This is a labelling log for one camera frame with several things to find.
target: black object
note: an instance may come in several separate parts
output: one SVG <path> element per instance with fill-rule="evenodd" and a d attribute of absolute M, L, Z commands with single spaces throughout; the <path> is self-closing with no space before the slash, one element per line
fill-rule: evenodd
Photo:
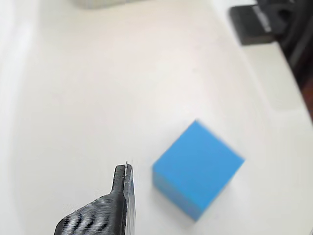
<path fill-rule="evenodd" d="M 313 77 L 313 0 L 258 0 L 230 17 L 242 45 L 277 41 L 300 87 Z"/>
<path fill-rule="evenodd" d="M 257 8 L 258 6 L 254 5 L 230 9 L 230 17 L 242 45 L 265 44 L 275 41 L 270 26 L 262 25 L 258 18 L 255 11 L 260 11 L 260 8 L 258 10 Z"/>
<path fill-rule="evenodd" d="M 54 235 L 134 235 L 135 204 L 130 164 L 115 169 L 112 191 L 62 219 Z"/>

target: white surface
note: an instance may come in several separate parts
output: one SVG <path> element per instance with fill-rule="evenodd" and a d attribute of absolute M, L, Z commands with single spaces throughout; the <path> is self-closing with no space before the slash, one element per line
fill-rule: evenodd
<path fill-rule="evenodd" d="M 309 233 L 311 121 L 278 46 L 241 48 L 221 23 L 226 1 L 29 2 L 1 0 L 0 234 L 53 234 L 126 160 L 137 235 Z M 150 167 L 196 118 L 246 162 L 194 224 Z"/>

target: white table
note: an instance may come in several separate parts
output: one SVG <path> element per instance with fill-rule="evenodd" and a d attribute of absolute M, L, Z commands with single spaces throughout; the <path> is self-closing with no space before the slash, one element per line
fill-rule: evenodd
<path fill-rule="evenodd" d="M 136 235 L 310 232 L 308 112 L 277 44 L 238 45 L 226 0 L 1 1 L 0 234 L 52 235 L 125 161 Z M 193 223 L 153 189 L 151 165 L 196 118 L 246 162 Z"/>

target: blue cube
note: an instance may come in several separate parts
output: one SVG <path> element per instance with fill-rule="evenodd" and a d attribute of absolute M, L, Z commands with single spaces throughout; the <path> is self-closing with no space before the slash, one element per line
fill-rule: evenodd
<path fill-rule="evenodd" d="M 198 121 L 153 165 L 153 183 L 197 221 L 244 163 Z"/>

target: gray object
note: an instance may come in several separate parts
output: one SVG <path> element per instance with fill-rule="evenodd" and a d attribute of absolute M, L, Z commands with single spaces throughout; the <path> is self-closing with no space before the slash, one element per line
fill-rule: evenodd
<path fill-rule="evenodd" d="M 62 219 L 54 235 L 134 235 L 135 201 L 132 166 L 115 168 L 111 193 Z"/>
<path fill-rule="evenodd" d="M 142 0 L 72 0 L 76 5 L 85 9 L 97 9 L 126 4 Z"/>

